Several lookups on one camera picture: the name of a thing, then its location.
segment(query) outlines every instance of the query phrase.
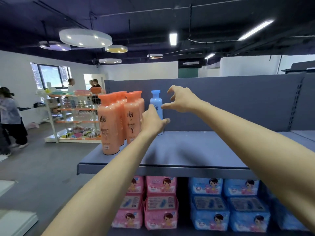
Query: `gray floor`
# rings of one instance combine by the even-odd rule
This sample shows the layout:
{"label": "gray floor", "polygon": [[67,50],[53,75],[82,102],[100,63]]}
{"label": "gray floor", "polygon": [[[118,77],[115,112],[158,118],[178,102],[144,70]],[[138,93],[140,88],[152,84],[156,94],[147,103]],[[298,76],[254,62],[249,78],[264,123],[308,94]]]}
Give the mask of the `gray floor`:
{"label": "gray floor", "polygon": [[[58,131],[65,127],[56,124]],[[98,143],[45,143],[49,123],[28,130],[29,146],[14,149],[0,163],[0,179],[18,181],[0,198],[1,209],[36,212],[38,222],[25,234],[39,236],[64,204],[93,175],[76,175],[77,163]]]}

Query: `person's right hand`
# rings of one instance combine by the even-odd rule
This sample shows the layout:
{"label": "person's right hand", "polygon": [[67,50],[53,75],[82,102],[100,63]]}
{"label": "person's right hand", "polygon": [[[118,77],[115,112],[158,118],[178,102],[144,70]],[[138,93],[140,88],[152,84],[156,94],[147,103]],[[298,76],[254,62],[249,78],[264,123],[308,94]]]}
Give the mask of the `person's right hand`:
{"label": "person's right hand", "polygon": [[172,85],[167,93],[174,92],[171,103],[164,103],[162,109],[173,109],[180,113],[192,111],[200,99],[189,89],[181,86]]}

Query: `white round light fixture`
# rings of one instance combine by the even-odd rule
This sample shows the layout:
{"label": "white round light fixture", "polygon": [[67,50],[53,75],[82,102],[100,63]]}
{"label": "white round light fixture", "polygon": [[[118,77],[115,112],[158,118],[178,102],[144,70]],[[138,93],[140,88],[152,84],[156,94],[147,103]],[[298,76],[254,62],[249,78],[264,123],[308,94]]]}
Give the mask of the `white round light fixture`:
{"label": "white round light fixture", "polygon": [[160,59],[163,58],[162,54],[148,54],[147,55],[148,59]]}
{"label": "white round light fixture", "polygon": [[126,53],[128,51],[128,47],[121,45],[111,45],[106,47],[105,50],[110,53]]}
{"label": "white round light fixture", "polygon": [[48,45],[47,41],[43,40],[39,42],[39,47],[46,50],[57,50],[57,51],[71,50],[71,47],[69,45],[60,43],[58,41],[49,41],[49,45]]}
{"label": "white round light fixture", "polygon": [[59,32],[59,37],[66,44],[86,48],[102,48],[113,43],[110,35],[88,29],[65,29]]}
{"label": "white round light fixture", "polygon": [[103,63],[103,64],[118,64],[122,62],[121,59],[111,59],[111,58],[100,59],[99,61],[100,63]]}

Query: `tie-dye shirt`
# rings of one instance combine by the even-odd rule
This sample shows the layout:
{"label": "tie-dye shirt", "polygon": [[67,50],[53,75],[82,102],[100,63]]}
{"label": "tie-dye shirt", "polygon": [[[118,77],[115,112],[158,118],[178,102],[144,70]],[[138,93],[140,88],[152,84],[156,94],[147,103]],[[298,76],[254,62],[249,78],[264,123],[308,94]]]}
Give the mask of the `tie-dye shirt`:
{"label": "tie-dye shirt", "polygon": [[20,124],[21,117],[16,103],[11,98],[5,98],[0,101],[0,105],[5,107],[6,110],[0,108],[1,123],[2,124]]}

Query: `pink package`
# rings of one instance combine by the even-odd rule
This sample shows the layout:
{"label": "pink package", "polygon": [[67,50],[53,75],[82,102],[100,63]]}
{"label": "pink package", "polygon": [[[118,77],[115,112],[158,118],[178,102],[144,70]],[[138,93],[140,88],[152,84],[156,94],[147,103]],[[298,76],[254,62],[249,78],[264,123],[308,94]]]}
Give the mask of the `pink package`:
{"label": "pink package", "polygon": [[178,204],[175,194],[148,196],[143,202],[146,228],[148,230],[177,228]]}
{"label": "pink package", "polygon": [[113,228],[141,228],[143,223],[142,194],[126,194],[113,222]]}
{"label": "pink package", "polygon": [[176,177],[147,176],[147,189],[150,193],[176,193]]}
{"label": "pink package", "polygon": [[142,194],[143,189],[144,189],[143,177],[141,177],[141,176],[134,176],[132,181],[131,181],[131,183],[130,183],[130,186],[129,186],[129,189],[128,189],[127,193]]}

